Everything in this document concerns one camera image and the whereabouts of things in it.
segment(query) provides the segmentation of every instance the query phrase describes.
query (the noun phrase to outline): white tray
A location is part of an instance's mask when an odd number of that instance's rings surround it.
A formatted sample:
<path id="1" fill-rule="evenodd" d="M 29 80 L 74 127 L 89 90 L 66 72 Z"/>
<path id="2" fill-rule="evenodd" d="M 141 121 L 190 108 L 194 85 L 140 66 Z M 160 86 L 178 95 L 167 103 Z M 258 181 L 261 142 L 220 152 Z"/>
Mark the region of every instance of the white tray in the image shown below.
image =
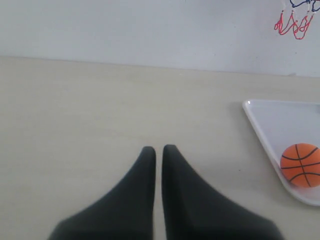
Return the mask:
<path id="1" fill-rule="evenodd" d="M 243 102 L 243 109 L 283 186 L 303 203 L 320 206 L 320 186 L 294 186 L 280 170 L 287 147 L 297 143 L 320 147 L 320 104 L 252 99 Z"/>

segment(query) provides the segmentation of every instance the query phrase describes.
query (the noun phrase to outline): white wall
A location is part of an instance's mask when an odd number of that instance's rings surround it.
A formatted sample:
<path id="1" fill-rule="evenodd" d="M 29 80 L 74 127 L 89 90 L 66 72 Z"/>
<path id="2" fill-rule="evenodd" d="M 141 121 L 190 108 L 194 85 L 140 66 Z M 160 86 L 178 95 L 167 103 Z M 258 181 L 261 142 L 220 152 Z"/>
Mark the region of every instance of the white wall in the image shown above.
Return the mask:
<path id="1" fill-rule="evenodd" d="M 0 55 L 320 77 L 320 16 L 274 30 L 280 0 L 0 0 Z"/>

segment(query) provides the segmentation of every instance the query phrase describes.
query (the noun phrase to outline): mini basketball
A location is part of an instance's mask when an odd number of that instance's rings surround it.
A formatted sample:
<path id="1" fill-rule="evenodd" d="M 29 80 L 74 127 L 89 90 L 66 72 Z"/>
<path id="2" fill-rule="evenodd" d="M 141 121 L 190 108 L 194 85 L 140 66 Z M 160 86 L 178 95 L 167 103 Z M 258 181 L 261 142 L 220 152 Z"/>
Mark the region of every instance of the mini basketball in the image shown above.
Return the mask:
<path id="1" fill-rule="evenodd" d="M 320 185 L 320 149 L 299 143 L 288 147 L 281 157 L 281 171 L 292 184 L 303 188 Z"/>

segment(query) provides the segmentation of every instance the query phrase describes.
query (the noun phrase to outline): table surface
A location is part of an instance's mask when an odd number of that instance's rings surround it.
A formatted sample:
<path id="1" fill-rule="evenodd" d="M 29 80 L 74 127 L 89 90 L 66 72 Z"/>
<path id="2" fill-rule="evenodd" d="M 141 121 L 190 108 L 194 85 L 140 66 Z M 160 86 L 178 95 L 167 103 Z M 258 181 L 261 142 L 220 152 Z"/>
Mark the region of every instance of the table surface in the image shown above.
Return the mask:
<path id="1" fill-rule="evenodd" d="M 286 192 L 243 109 L 247 99 L 320 102 L 320 79 L 0 57 L 0 239 L 46 239 L 107 193 L 141 148 L 175 144 L 225 196 L 288 240 L 319 239 L 320 208 Z"/>

